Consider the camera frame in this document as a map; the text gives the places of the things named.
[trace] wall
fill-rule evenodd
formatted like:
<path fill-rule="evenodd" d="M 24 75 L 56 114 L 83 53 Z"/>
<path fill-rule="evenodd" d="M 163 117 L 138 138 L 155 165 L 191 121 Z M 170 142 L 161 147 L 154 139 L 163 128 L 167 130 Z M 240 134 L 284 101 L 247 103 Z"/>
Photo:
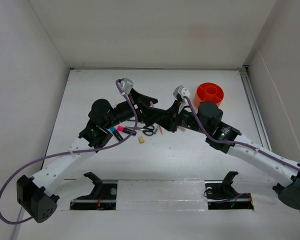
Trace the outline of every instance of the wall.
<path fill-rule="evenodd" d="M 240 68 L 276 0 L 29 0 L 76 68 Z"/>
<path fill-rule="evenodd" d="M 68 73 L 28 1 L 0 0 L 0 188 L 14 170 L 45 154 Z M 3 197 L 4 216 L 16 221 L 16 181 Z M 0 221 L 0 240 L 12 230 Z"/>
<path fill-rule="evenodd" d="M 272 149 L 300 162 L 300 0 L 284 1 L 249 76 Z"/>

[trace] wooden block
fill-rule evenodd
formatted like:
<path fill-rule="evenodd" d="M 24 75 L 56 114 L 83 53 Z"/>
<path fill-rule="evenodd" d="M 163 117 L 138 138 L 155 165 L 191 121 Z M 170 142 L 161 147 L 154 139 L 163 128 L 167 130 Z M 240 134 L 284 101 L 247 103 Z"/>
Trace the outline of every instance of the wooden block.
<path fill-rule="evenodd" d="M 139 138 L 139 143 L 143 144 L 145 142 L 145 139 L 143 136 L 140 136 Z"/>

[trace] white table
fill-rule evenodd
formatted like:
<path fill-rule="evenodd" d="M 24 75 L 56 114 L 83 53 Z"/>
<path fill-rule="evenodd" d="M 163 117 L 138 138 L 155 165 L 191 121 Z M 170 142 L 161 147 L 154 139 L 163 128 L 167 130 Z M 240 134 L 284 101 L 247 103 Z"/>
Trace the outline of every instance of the white table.
<path fill-rule="evenodd" d="M 112 106 L 124 101 L 115 86 L 115 80 L 124 77 L 133 80 L 139 93 L 157 98 L 159 103 L 155 106 L 163 109 L 173 103 L 172 93 L 179 85 L 188 88 L 193 98 L 199 84 L 216 83 L 224 91 L 222 120 L 260 143 L 236 70 L 72 70 L 47 154 L 68 149 L 86 126 L 95 100 L 105 98 Z M 163 135 L 144 138 L 143 144 L 131 137 L 116 148 L 101 151 L 68 176 L 76 179 L 94 172 L 104 180 L 132 180 L 118 183 L 118 210 L 71 211 L 68 205 L 62 205 L 44 223 L 32 220 L 22 224 L 17 239 L 300 240 L 299 212 L 277 199 L 271 190 L 276 182 L 262 171 L 214 150 L 202 134 L 194 131 L 163 130 Z M 116 141 L 113 137 L 109 144 Z M 233 187 L 252 194 L 254 211 L 208 210 L 207 201 L 201 196 L 202 180 L 220 180 L 229 171 L 239 172 Z"/>

